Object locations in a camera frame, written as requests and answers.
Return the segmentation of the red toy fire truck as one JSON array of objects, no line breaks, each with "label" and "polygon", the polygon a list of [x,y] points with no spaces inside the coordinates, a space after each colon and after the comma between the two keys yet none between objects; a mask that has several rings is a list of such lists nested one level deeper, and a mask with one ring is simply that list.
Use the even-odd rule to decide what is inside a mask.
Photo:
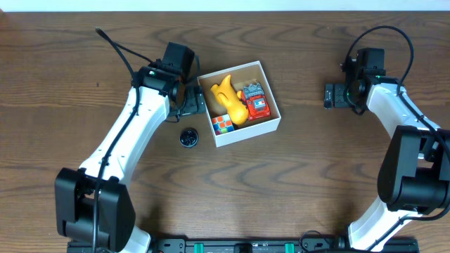
[{"label": "red toy fire truck", "polygon": [[250,121],[271,115],[264,89],[260,83],[244,86],[240,97],[248,108]]}]

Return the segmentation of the colourful puzzle cube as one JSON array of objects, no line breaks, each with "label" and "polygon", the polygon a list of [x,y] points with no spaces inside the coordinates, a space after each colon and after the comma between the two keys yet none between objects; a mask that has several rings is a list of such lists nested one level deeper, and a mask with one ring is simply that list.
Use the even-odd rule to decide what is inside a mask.
[{"label": "colourful puzzle cube", "polygon": [[211,122],[216,136],[234,131],[234,125],[229,114],[214,117]]}]

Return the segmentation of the white cardboard box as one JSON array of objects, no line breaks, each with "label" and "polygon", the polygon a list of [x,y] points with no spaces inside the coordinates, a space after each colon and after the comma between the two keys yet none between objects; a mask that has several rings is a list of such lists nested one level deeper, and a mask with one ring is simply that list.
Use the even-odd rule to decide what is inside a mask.
[{"label": "white cardboard box", "polygon": [[[217,102],[211,91],[211,87],[214,84],[220,84],[227,75],[231,76],[231,86],[234,91],[237,91],[248,84],[261,84],[271,114],[268,117],[256,119],[251,122],[247,121],[241,125],[235,125],[233,131],[217,135],[212,124],[212,119],[214,117],[225,115],[226,108]],[[277,130],[281,120],[281,114],[274,99],[274,95],[272,94],[268,79],[262,68],[262,64],[259,61],[201,75],[197,78],[197,82],[204,91],[207,123],[211,128],[214,142],[217,147]]]}]

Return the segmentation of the black round cap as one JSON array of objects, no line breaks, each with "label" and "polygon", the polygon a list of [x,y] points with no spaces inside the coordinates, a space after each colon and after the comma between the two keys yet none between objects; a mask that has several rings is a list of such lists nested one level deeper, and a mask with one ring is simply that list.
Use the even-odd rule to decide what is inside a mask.
[{"label": "black round cap", "polygon": [[185,148],[193,148],[198,144],[199,135],[194,128],[184,129],[179,137],[180,144]]}]

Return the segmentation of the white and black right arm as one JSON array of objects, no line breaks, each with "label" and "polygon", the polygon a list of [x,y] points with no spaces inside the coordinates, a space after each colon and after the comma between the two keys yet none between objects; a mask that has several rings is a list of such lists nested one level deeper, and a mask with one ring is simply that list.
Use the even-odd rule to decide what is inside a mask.
[{"label": "white and black right arm", "polygon": [[347,227],[347,246],[380,252],[412,221],[435,221],[449,213],[449,131],[429,120],[397,78],[382,67],[342,68],[345,82],[326,84],[326,108],[372,112],[391,141],[378,173],[378,196]]}]

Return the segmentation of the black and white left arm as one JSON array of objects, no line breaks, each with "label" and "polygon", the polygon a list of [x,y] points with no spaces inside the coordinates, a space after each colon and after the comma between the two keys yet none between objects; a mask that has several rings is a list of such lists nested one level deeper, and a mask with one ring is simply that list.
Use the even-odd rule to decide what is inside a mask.
[{"label": "black and white left arm", "polygon": [[63,168],[54,187],[57,231],[68,252],[148,252],[129,195],[134,170],[157,128],[176,113],[203,113],[203,89],[177,73],[142,67],[126,103],[97,149],[78,169]]}]

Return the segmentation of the yellow rubber toy animal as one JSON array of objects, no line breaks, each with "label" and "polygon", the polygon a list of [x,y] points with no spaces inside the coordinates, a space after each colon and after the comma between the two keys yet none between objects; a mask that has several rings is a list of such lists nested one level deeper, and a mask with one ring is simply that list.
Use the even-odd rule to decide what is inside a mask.
[{"label": "yellow rubber toy animal", "polygon": [[226,108],[234,124],[244,124],[249,116],[248,108],[243,104],[238,93],[231,85],[231,75],[222,79],[221,84],[214,84],[210,91],[213,93],[218,104]]}]

